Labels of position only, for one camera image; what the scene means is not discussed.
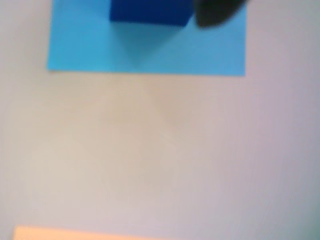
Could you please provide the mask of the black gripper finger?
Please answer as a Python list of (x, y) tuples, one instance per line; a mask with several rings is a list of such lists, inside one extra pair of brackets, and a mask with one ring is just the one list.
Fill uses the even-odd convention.
[(238, 13), (247, 0), (194, 0), (195, 22), (199, 28), (213, 28), (225, 24)]

